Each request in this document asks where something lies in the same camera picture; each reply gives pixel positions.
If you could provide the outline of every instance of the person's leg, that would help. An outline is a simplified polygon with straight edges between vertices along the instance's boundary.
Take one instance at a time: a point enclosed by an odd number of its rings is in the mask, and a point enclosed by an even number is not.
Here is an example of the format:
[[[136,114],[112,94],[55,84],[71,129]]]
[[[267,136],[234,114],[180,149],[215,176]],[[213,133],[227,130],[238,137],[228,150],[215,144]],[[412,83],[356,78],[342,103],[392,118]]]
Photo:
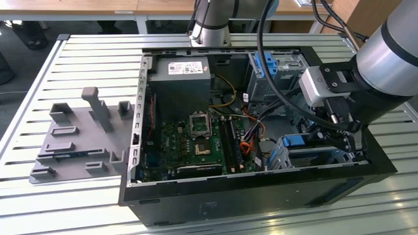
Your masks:
[[[17,37],[31,50],[43,49],[48,45],[44,31],[37,21],[6,21]]]
[[[101,27],[100,34],[121,34],[121,30],[115,27],[116,21],[97,21],[97,24]]]

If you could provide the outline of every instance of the metal slotted table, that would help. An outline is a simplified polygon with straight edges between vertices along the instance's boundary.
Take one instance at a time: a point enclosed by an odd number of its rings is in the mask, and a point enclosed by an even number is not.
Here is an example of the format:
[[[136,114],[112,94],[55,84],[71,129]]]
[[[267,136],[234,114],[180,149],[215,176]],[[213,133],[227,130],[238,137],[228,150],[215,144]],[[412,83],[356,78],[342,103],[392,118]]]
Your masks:
[[[312,46],[323,62],[352,52],[336,35],[268,34],[266,46]],[[255,46],[255,35],[232,35],[234,46]],[[418,232],[418,116],[408,104],[370,126],[398,174],[355,191],[334,205],[145,228],[117,206],[120,176],[33,186],[28,175],[57,102],[87,107],[83,87],[97,86],[107,105],[135,102],[141,48],[188,47],[184,35],[59,37],[0,142],[0,234],[394,234]]]

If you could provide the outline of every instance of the motherboard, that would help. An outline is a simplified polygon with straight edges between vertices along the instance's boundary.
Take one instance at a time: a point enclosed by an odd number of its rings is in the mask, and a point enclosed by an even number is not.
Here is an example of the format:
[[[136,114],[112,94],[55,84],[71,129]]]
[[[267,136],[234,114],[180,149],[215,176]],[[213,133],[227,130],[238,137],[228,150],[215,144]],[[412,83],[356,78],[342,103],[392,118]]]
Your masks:
[[[230,152],[239,150],[231,140],[239,143],[244,134],[240,118],[208,118],[207,113],[195,112],[187,120],[163,122],[160,130],[159,151],[145,156],[149,181],[254,171],[252,160]]]

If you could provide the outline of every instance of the floor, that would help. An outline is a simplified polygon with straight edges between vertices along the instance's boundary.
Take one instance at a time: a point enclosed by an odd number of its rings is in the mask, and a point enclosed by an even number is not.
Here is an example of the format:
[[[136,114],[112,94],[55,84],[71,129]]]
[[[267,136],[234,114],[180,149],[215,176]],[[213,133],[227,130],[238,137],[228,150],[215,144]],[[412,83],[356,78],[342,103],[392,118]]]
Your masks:
[[[125,34],[137,33],[136,23],[133,21],[116,22],[115,26],[121,29]],[[159,27],[151,23],[148,25],[148,31],[149,33],[183,33],[185,32],[185,26],[187,22],[173,24],[171,21],[163,21]],[[99,31],[100,27],[96,21],[49,22],[49,28],[44,31],[49,41],[48,46],[41,50],[29,50],[19,40],[12,29],[1,24],[0,52],[16,76],[13,80],[0,86],[0,93],[27,91],[29,89],[49,54],[55,39],[60,34],[97,34]],[[0,137],[6,130],[24,96],[24,93],[0,94]],[[418,97],[414,97],[410,103],[416,108]]]

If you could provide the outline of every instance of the blue plastic clip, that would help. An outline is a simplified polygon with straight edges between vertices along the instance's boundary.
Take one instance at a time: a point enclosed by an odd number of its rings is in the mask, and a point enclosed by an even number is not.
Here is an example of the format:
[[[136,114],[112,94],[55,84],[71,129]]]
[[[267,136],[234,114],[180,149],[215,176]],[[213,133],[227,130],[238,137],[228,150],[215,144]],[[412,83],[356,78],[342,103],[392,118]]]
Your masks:
[[[270,71],[270,74],[274,77],[276,75],[276,73],[278,73],[276,60],[274,59],[271,54],[267,53],[267,52],[264,52],[264,56],[266,56],[266,62],[267,62],[268,71]],[[255,53],[255,65],[259,67],[259,69],[262,71],[262,77],[266,77],[266,73],[264,73],[264,70],[263,70],[263,67],[262,67],[262,62],[260,62],[260,55],[259,55],[258,52]]]
[[[283,138],[283,143],[284,143],[286,147],[304,145],[303,138],[302,138],[302,136],[298,136],[298,135],[295,135],[295,136],[286,136]]]

